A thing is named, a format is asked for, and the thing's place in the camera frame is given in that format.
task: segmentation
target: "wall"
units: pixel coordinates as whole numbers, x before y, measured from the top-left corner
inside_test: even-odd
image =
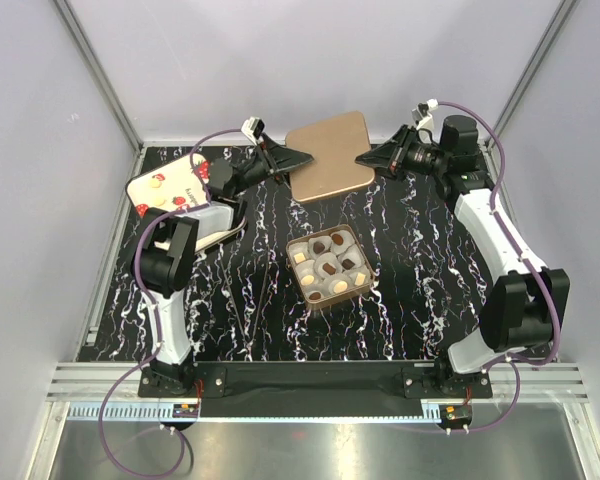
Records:
[[[391,136],[431,97],[495,122],[558,0],[70,0],[139,135],[351,110]]]
[[[503,142],[522,233],[571,277],[561,352],[600,427],[600,0],[580,2]]]
[[[0,1],[0,480],[76,350],[132,158],[51,2]]]

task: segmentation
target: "reflective metal surface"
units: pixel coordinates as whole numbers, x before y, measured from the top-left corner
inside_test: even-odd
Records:
[[[474,408],[483,424],[499,412]],[[164,432],[128,442],[146,423],[107,423],[120,461],[145,474],[167,470],[180,451]],[[198,424],[185,431],[189,454],[174,479],[583,479],[566,417],[558,405],[519,405],[485,433],[423,434],[413,425]],[[94,422],[67,422],[51,474],[54,480],[131,478],[100,447]]]

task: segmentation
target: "black and white marbled surface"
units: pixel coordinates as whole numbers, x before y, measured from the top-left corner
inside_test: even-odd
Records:
[[[246,148],[206,147],[201,153],[240,160]],[[150,148],[143,171],[186,152]],[[363,190],[306,205],[292,200],[288,186],[267,181],[245,198],[246,231],[202,254],[186,289],[187,331],[197,360],[433,358],[476,327],[488,288],[482,274],[486,265],[464,227],[438,200],[432,181],[378,178]],[[294,238],[341,223],[357,233],[377,282],[366,298],[312,316],[292,278],[285,247]],[[151,348],[147,311],[124,262],[138,224],[132,210],[96,342],[82,349],[81,361],[139,360]],[[229,289],[244,318],[234,313]]]

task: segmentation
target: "dark chocolate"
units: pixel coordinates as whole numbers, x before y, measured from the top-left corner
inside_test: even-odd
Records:
[[[314,243],[313,251],[314,251],[314,253],[317,253],[318,255],[321,254],[322,252],[324,252],[325,251],[324,243],[322,243],[322,242]]]
[[[331,235],[331,240],[333,240],[333,243],[335,243],[338,246],[344,243],[344,238],[342,238],[342,235],[338,233],[334,233],[333,235]]]
[[[352,269],[353,267],[355,267],[355,266],[356,266],[356,264],[355,264],[355,263],[353,263],[353,262],[352,262],[351,260],[349,260],[348,258],[345,258],[345,259],[342,261],[342,267],[343,267],[345,270],[351,270],[351,269]]]
[[[330,263],[325,263],[324,265],[322,265],[322,269],[327,272],[329,275],[333,275],[334,273],[336,273],[336,267],[334,267],[333,265],[331,265]]]

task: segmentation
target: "brown cardboard lid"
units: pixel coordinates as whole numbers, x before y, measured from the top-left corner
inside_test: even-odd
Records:
[[[289,174],[291,194],[298,203],[312,202],[366,187],[372,168],[358,165],[358,155],[371,149],[361,112],[349,112],[287,134],[286,145],[310,153],[315,161]]]

